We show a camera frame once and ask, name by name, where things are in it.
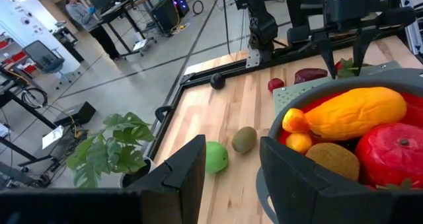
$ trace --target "green ball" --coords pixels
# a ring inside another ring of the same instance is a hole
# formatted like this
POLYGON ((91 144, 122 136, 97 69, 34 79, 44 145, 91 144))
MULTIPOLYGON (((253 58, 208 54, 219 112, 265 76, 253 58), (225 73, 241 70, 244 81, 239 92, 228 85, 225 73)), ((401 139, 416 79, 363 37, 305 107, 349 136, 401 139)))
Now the green ball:
POLYGON ((206 172, 217 173, 226 168, 229 163, 226 148, 216 141, 206 143, 206 172))

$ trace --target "kiwi fruit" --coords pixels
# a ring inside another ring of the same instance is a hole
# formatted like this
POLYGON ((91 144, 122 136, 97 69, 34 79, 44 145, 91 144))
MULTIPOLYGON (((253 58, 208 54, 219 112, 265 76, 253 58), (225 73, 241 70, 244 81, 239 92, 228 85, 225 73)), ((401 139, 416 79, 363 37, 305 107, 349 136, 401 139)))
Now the kiwi fruit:
POLYGON ((257 142, 257 131, 252 127, 241 128, 232 139, 232 147, 241 154, 247 153, 257 142))
POLYGON ((349 180, 357 181, 360 162, 351 151, 335 143, 318 143, 305 154, 317 164, 349 180))

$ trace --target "yellow papaya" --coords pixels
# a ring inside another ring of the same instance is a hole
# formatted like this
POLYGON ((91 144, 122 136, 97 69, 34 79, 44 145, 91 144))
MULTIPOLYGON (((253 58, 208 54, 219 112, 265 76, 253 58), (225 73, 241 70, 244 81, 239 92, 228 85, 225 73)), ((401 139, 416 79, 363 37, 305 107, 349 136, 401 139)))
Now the yellow papaya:
MULTIPOLYGON (((322 103, 304 116, 299 115, 296 108, 292 109, 297 114, 294 124, 309 124, 313 134, 322 139, 344 141, 361 137, 379 124, 400 121, 406 114, 406 102, 392 89, 372 87, 352 89, 322 103)), ((284 122, 286 127, 296 127, 289 126, 289 118, 284 122)))

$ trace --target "gray floor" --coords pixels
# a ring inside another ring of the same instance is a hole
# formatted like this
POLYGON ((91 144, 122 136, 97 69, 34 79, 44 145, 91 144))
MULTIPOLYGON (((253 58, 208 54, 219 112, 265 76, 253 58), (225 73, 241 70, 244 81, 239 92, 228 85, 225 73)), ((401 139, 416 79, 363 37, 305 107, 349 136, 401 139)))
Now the gray floor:
MULTIPOLYGON (((63 110, 88 101, 97 109, 94 118, 85 126, 90 130, 99 129, 102 120, 108 114, 124 114, 129 111, 136 113, 146 122, 153 123, 154 110, 165 102, 169 103, 169 93, 186 67, 228 54, 225 44, 223 1, 201 0, 204 11, 195 17, 192 12, 193 1, 189 1, 191 11, 182 20, 182 24, 189 23, 189 26, 171 38, 151 33, 149 36, 154 36, 158 43, 151 44, 144 57, 133 55, 128 56, 127 61, 114 63, 87 33, 78 34, 81 43, 76 48, 85 58, 85 62, 79 68, 81 75, 77 77, 70 75, 73 83, 63 82, 58 91, 54 89, 58 82, 54 75, 37 78, 48 93, 49 104, 63 110)), ((271 1, 266 2, 266 6, 281 25, 279 37, 286 37, 286 31, 291 27, 286 4, 282 1, 271 1)), ((241 41, 244 12, 238 11, 235 5, 230 5, 227 13, 231 52, 243 50, 246 48, 245 39, 241 41)), ((141 27, 145 26, 145 19, 148 19, 148 16, 143 18, 145 12, 132 11, 131 14, 141 27)), ((320 16, 311 17, 309 20, 313 28, 323 25, 320 16)), ((115 20, 112 25, 128 45, 135 42, 135 36, 126 19, 115 20)), ((116 42, 117 49, 125 52, 117 38, 111 32, 109 34, 116 42)), ((50 131, 49 128, 14 102, 8 103, 3 110, 6 118, 0 114, 0 120, 7 120, 11 126, 12 141, 29 153, 39 149, 42 136, 50 131)), ((54 120, 60 113, 54 108, 43 108, 40 111, 50 120, 54 120)), ((6 164, 12 163, 14 167, 26 161, 17 153, 13 153, 11 157, 11 150, 2 145, 0 152, 0 161, 6 164)), ((49 163, 45 161, 29 168, 31 173, 36 174, 43 171, 49 163)), ((118 185, 119 177, 119 174, 103 175, 100 185, 115 187, 118 185)), ((52 187, 73 187, 72 180, 73 174, 65 169, 62 175, 54 178, 52 187)))

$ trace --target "person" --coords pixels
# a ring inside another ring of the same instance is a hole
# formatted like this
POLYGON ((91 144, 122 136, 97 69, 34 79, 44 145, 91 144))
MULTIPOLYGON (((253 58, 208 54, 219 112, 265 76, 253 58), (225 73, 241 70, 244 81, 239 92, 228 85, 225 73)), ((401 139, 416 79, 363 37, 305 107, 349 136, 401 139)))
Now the person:
POLYGON ((98 20, 94 18, 95 8, 87 9, 78 0, 65 0, 66 10, 73 20, 77 21, 93 38, 99 42, 104 51, 114 61, 121 60, 122 56, 114 46, 112 39, 109 37, 105 29, 98 24, 98 20))

